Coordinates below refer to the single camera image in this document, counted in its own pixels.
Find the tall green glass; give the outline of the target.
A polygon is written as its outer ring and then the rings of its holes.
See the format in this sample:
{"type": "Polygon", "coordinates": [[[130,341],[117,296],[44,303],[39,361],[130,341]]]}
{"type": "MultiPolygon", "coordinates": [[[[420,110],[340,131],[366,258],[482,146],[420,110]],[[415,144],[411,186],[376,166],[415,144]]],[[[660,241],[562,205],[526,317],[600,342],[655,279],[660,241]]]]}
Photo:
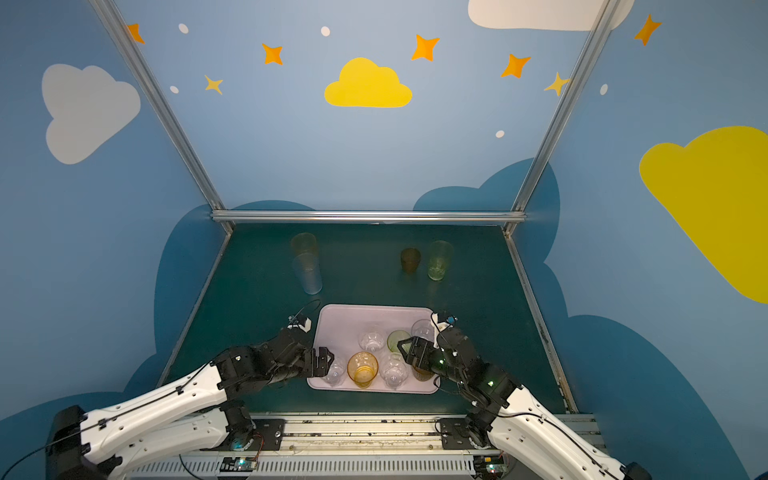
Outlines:
{"type": "Polygon", "coordinates": [[[427,274],[433,281],[442,281],[450,267],[454,253],[451,243],[437,240],[429,247],[427,274]]]}

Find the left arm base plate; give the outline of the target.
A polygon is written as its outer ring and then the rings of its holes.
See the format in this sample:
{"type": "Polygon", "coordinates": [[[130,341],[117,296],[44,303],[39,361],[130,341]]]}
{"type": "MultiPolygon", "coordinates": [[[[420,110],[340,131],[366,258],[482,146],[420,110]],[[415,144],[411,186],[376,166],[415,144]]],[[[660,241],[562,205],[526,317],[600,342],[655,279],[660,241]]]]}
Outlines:
{"type": "Polygon", "coordinates": [[[255,418],[245,434],[231,443],[233,451],[277,451],[281,447],[286,420],[283,418],[255,418]]]}

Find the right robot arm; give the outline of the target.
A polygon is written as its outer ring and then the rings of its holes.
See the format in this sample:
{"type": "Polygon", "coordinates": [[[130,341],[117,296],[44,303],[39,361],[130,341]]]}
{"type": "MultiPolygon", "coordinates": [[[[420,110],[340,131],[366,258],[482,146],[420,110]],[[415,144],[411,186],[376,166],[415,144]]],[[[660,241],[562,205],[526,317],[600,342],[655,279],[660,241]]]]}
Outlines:
{"type": "Polygon", "coordinates": [[[591,445],[516,378],[477,354],[471,340],[448,325],[433,340],[398,342],[405,362],[454,382],[471,404],[464,432],[472,445],[512,456],[542,479],[649,479],[636,462],[623,464],[591,445]]]}

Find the tall blue frosted glass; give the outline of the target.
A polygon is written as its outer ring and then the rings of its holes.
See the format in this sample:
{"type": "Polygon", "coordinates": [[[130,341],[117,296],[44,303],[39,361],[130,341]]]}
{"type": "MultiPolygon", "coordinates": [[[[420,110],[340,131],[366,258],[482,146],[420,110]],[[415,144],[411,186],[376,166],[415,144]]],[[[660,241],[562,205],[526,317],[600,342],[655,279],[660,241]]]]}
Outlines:
{"type": "Polygon", "coordinates": [[[292,262],[294,272],[303,291],[308,295],[316,295],[323,288],[322,275],[318,257],[313,253],[297,255],[292,262]]]}

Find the lilac plastic tray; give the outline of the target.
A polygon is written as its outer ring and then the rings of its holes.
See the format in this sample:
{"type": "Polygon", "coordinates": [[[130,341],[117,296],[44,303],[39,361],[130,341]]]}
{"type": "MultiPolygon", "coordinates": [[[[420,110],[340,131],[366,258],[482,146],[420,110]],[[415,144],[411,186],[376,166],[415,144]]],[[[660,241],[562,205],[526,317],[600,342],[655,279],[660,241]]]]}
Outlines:
{"type": "MultiPolygon", "coordinates": [[[[323,307],[319,314],[315,333],[315,347],[327,347],[335,356],[343,357],[346,362],[350,357],[363,351],[358,344],[358,336],[366,329],[378,329],[386,338],[395,330],[411,330],[420,319],[429,319],[431,310],[425,307],[396,307],[371,305],[330,304],[323,307]]],[[[440,386],[440,381],[416,380],[410,367],[410,376],[404,385],[396,390],[388,388],[379,377],[379,371],[372,384],[365,389],[357,387],[348,374],[344,381],[335,388],[329,387],[323,377],[311,378],[308,385],[318,391],[375,392],[392,394],[430,395],[440,386]]]]}

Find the dark amber dimpled glass front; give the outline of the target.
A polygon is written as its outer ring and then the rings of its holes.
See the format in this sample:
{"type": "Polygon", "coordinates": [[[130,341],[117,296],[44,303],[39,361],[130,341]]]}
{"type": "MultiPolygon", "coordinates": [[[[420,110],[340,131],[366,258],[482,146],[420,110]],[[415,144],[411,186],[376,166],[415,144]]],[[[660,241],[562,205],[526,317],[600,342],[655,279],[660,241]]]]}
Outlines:
{"type": "Polygon", "coordinates": [[[420,382],[431,381],[434,378],[434,374],[432,372],[416,367],[412,368],[412,373],[414,378],[420,382]]]}

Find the small green glass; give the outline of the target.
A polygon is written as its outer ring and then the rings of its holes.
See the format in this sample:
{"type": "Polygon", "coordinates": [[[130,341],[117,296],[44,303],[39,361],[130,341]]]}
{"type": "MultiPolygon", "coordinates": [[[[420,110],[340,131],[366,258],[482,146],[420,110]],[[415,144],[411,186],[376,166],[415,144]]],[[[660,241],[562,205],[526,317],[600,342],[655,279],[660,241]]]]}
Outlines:
{"type": "Polygon", "coordinates": [[[395,330],[391,332],[387,338],[387,347],[392,353],[407,353],[410,349],[411,338],[410,332],[406,330],[395,330]],[[399,348],[399,343],[405,341],[402,349],[399,348]]]}

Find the tall amber glass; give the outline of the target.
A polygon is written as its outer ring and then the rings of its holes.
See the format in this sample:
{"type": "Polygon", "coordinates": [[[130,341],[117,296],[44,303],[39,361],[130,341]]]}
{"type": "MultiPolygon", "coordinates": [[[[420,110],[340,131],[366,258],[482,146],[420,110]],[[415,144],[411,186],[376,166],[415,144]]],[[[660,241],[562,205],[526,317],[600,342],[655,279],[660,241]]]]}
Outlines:
{"type": "Polygon", "coordinates": [[[303,254],[311,254],[315,257],[319,256],[317,239],[312,233],[302,232],[295,235],[291,239],[290,245],[294,256],[303,254]]]}

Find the clear faceted glass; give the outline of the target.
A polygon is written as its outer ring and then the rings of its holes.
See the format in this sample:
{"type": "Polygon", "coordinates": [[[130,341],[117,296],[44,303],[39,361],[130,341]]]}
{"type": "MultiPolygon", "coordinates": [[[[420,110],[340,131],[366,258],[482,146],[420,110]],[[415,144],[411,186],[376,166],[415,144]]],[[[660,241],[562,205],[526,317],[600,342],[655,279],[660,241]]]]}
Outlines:
{"type": "Polygon", "coordinates": [[[435,325],[431,319],[417,320],[410,330],[412,337],[423,338],[429,342],[434,342],[436,338],[435,325]]]}
{"type": "Polygon", "coordinates": [[[404,385],[410,376],[410,367],[400,354],[390,352],[379,366],[379,377],[385,385],[396,390],[404,385]]]}

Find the short orange glass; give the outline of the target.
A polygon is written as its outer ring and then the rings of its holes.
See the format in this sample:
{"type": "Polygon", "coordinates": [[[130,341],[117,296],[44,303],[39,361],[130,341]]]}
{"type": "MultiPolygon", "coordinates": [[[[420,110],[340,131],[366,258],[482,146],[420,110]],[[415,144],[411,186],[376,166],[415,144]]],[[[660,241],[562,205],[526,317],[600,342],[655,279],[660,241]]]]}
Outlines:
{"type": "Polygon", "coordinates": [[[353,354],[347,363],[347,374],[359,388],[368,388],[378,375],[379,364],[376,356],[367,351],[353,354]]]}

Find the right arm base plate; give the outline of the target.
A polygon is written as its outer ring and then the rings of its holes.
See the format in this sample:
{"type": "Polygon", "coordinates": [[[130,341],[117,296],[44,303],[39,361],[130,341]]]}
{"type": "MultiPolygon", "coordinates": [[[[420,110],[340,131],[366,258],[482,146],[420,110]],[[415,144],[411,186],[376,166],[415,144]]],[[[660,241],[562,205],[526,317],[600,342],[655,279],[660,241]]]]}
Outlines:
{"type": "Polygon", "coordinates": [[[487,437],[467,417],[443,417],[436,429],[444,450],[478,450],[488,447],[487,437]]]}

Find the dark amber dimpled glass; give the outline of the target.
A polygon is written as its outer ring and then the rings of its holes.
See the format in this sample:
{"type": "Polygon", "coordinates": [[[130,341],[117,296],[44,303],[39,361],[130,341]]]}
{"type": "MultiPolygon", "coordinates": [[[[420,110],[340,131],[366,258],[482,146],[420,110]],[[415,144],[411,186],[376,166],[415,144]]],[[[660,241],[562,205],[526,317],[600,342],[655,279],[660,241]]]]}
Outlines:
{"type": "Polygon", "coordinates": [[[416,367],[412,368],[412,373],[414,378],[420,382],[431,381],[434,378],[434,374],[432,372],[416,367]]]}
{"type": "Polygon", "coordinates": [[[409,247],[401,251],[401,268],[406,274],[413,274],[417,271],[421,262],[421,252],[417,248],[409,247]]]}

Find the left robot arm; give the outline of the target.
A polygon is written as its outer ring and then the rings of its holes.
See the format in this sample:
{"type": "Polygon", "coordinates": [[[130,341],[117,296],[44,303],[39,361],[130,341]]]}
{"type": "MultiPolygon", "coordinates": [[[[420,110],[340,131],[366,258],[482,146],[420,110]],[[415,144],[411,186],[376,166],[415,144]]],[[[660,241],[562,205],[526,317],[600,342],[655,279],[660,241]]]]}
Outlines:
{"type": "Polygon", "coordinates": [[[190,374],[134,399],[89,412],[56,414],[47,446],[49,479],[122,479],[168,456],[265,440],[242,397],[293,378],[328,374],[334,361],[307,328],[290,325],[260,345],[230,347],[190,374]]]}

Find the dark amber dimpled glass back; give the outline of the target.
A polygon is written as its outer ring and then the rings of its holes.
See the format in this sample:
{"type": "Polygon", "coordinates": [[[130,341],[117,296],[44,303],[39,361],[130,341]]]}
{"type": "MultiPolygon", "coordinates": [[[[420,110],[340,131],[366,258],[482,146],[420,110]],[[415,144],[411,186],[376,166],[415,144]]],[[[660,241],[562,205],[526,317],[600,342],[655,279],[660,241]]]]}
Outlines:
{"type": "Polygon", "coordinates": [[[401,268],[406,274],[413,274],[417,271],[421,262],[421,252],[417,248],[409,247],[401,251],[401,268]]]}

